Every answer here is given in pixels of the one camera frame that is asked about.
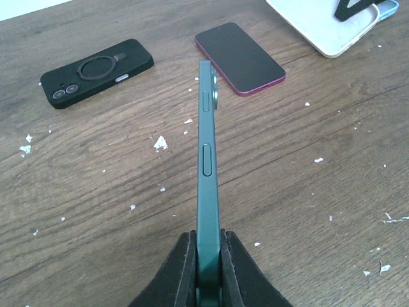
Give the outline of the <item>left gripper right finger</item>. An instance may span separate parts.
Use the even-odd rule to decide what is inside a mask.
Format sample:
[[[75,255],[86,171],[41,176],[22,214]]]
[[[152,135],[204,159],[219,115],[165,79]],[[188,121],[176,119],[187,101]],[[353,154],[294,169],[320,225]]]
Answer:
[[[223,306],[292,306],[266,279],[235,232],[221,230],[220,244]]]

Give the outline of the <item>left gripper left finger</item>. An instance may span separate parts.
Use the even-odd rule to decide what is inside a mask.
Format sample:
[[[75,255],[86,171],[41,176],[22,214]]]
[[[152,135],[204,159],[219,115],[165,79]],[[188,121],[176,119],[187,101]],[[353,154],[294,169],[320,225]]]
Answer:
[[[196,305],[196,233],[183,232],[154,278],[129,307]]]

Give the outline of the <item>light blue phone case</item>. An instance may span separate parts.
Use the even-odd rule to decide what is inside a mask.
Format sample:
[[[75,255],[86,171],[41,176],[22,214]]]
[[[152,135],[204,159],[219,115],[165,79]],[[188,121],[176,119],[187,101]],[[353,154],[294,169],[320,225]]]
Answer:
[[[380,11],[379,22],[394,15],[399,8],[399,3],[396,0],[378,0],[375,5]]]

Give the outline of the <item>magenta phone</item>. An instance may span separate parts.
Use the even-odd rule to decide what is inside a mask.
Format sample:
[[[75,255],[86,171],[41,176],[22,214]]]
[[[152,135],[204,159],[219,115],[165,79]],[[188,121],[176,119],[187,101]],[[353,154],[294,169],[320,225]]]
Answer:
[[[198,33],[195,43],[241,97],[285,80],[285,70],[234,22]]]

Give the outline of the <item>beige phone case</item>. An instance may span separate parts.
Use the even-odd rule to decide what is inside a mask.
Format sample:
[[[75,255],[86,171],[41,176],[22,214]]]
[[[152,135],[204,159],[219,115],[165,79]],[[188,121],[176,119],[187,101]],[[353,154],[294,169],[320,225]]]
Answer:
[[[338,1],[271,0],[267,3],[326,58],[340,56],[380,18],[375,4],[341,22],[334,16]]]

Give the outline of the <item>black phone case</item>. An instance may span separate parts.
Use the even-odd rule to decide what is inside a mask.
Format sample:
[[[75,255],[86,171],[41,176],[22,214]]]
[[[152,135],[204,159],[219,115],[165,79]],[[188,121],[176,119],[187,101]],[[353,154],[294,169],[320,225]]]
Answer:
[[[50,105],[65,109],[154,65],[136,39],[128,39],[87,58],[44,73],[40,83]]]

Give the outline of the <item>dark green phone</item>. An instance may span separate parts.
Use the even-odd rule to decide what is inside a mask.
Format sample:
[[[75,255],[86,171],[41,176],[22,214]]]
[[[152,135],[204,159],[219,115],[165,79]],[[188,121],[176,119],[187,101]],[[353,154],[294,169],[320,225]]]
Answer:
[[[199,62],[197,150],[197,305],[220,306],[220,217],[215,139],[217,73]]]

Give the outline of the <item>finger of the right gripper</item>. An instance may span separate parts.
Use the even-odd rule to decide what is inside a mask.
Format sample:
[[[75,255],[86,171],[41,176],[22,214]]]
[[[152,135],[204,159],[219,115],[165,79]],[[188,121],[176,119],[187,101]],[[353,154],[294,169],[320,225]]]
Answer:
[[[384,1],[361,0],[339,1],[334,17],[338,21],[379,21],[389,17],[388,7],[382,5]]]

